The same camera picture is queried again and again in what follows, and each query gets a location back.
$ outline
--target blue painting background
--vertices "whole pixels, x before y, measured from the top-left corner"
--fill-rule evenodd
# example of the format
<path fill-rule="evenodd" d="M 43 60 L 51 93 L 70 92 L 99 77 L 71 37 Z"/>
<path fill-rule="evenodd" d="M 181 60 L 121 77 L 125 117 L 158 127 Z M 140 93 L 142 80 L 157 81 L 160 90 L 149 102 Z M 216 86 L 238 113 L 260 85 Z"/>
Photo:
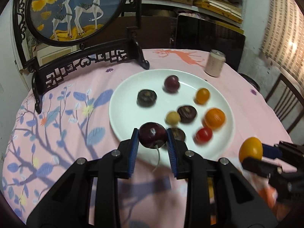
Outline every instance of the blue painting background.
<path fill-rule="evenodd" d="M 39 33 L 45 36 L 46 38 L 50 38 L 53 35 L 53 23 L 52 20 L 54 16 L 56 15 L 65 15 L 66 9 L 63 6 L 62 12 L 58 13 L 60 11 L 60 7 L 58 6 L 60 3 L 62 3 L 63 0 L 57 0 L 54 4 L 47 4 L 46 7 L 44 7 L 41 11 L 33 11 L 31 8 L 31 19 L 33 22 L 33 25 L 35 28 L 40 26 L 41 24 L 44 24 L 44 29 L 40 31 Z M 118 5 L 121 0 L 100 0 L 100 8 L 103 10 L 104 15 L 98 19 L 97 24 L 105 25 L 109 19 L 113 16 L 115 11 L 118 8 Z M 70 0 L 69 6 L 72 9 L 73 17 L 71 20 L 71 28 L 75 27 L 75 7 L 80 6 L 81 3 L 89 3 L 92 4 L 93 0 Z M 47 20 L 43 20 L 40 16 L 42 12 L 45 11 L 52 11 L 51 16 Z M 93 19 L 94 16 L 92 13 L 82 13 L 79 22 L 82 27 L 87 25 L 95 25 L 94 21 L 89 21 L 89 19 Z M 57 26 L 56 30 L 67 30 L 67 23 L 60 23 Z"/>

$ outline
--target curtain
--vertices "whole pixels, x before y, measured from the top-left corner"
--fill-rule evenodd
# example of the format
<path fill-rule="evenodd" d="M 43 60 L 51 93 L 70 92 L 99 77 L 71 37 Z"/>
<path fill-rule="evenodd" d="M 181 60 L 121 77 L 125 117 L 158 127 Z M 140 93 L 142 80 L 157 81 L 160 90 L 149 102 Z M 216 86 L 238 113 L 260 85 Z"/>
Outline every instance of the curtain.
<path fill-rule="evenodd" d="M 304 88 L 304 16 L 294 0 L 270 0 L 261 50 Z"/>

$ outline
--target white plate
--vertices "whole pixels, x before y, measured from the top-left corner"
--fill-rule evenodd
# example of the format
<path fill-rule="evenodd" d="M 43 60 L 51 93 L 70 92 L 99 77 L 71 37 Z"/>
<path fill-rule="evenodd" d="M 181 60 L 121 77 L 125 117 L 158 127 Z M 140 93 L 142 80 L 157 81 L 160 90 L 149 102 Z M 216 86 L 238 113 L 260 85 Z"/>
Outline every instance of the white plate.
<path fill-rule="evenodd" d="M 164 81 L 169 75 L 176 75 L 179 78 L 180 89 L 177 94 L 169 94 L 162 89 Z M 203 87 L 209 90 L 210 99 L 205 105 L 195 104 L 195 94 L 198 89 Z M 156 92 L 157 100 L 154 106 L 142 108 L 136 104 L 137 94 L 142 89 Z M 192 105 L 198 113 L 191 124 L 178 124 L 178 127 L 186 134 L 185 142 L 188 149 L 197 152 L 203 158 L 218 160 L 234 137 L 234 116 L 223 95 L 207 81 L 195 75 L 177 70 L 159 69 L 147 70 L 130 76 L 116 88 L 111 97 L 109 104 L 110 124 L 120 141 L 127 140 L 131 138 L 134 128 L 139 128 L 146 122 L 157 122 L 166 129 L 169 128 L 165 123 L 166 114 L 169 111 L 176 111 L 182 105 Z M 221 109 L 226 115 L 226 122 L 218 131 L 214 131 L 213 137 L 208 143 L 204 146 L 198 146 L 192 138 L 202 127 L 202 118 L 211 108 Z M 170 167 L 166 149 L 161 148 L 160 153 L 161 164 Z M 137 156 L 153 165 L 156 165 L 158 161 L 157 151 L 145 148 L 141 144 L 139 144 Z"/>

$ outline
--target table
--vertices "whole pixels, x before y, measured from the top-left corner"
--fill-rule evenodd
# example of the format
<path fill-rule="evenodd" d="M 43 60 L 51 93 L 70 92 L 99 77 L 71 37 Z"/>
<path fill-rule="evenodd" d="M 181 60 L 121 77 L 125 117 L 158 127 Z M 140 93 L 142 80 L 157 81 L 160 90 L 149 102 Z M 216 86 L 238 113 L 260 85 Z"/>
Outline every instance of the table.
<path fill-rule="evenodd" d="M 226 64 L 219 78 L 204 72 L 208 52 L 174 49 L 143 52 L 150 69 L 176 69 L 195 74 L 223 94 L 234 113 L 236 132 L 222 157 L 227 157 L 237 168 L 241 169 L 239 148 L 248 137 L 258 137 L 270 145 L 280 140 L 291 142 L 262 95 L 238 73 Z M 144 70 L 134 62 L 110 66 L 98 63 L 78 70 L 73 73 L 76 76 L 69 75 L 63 84 L 45 94 L 40 115 L 35 112 L 30 91 L 16 116 L 2 179 L 6 200 L 24 222 L 77 158 L 97 159 L 118 147 L 119 141 L 109 124 L 108 102 L 119 83 L 140 71 Z M 280 164 L 284 170 L 291 169 L 287 164 Z M 160 167 L 152 174 L 153 168 L 138 160 L 132 179 L 119 181 L 123 227 L 182 228 L 187 183 L 174 179 L 168 168 Z M 273 206 L 275 191 L 264 180 L 243 174 Z"/>

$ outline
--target silver bolt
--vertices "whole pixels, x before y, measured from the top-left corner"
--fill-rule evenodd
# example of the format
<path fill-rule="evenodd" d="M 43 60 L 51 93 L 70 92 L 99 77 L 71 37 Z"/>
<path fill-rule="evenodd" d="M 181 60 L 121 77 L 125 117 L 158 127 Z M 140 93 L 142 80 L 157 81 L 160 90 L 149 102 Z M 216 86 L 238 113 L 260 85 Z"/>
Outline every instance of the silver bolt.
<path fill-rule="evenodd" d="M 119 150 L 113 150 L 113 151 L 111 152 L 111 154 L 112 154 L 112 156 L 117 157 L 117 156 L 120 155 L 120 151 L 119 151 Z"/>
<path fill-rule="evenodd" d="M 84 164 L 87 160 L 85 158 L 79 158 L 77 159 L 76 163 L 77 164 Z"/>
<path fill-rule="evenodd" d="M 186 155 L 187 157 L 192 157 L 192 156 L 194 156 L 194 152 L 188 150 L 188 151 L 185 152 L 185 155 Z"/>
<path fill-rule="evenodd" d="M 221 158 L 219 160 L 223 165 L 229 164 L 229 160 L 227 158 Z"/>
<path fill-rule="evenodd" d="M 279 174 L 282 174 L 282 168 L 281 168 L 281 167 L 278 167 L 278 168 L 277 168 L 277 172 L 278 172 Z"/>
<path fill-rule="evenodd" d="M 287 184 L 287 189 L 288 189 L 289 192 L 291 192 L 291 190 L 292 190 L 292 184 L 291 183 Z"/>

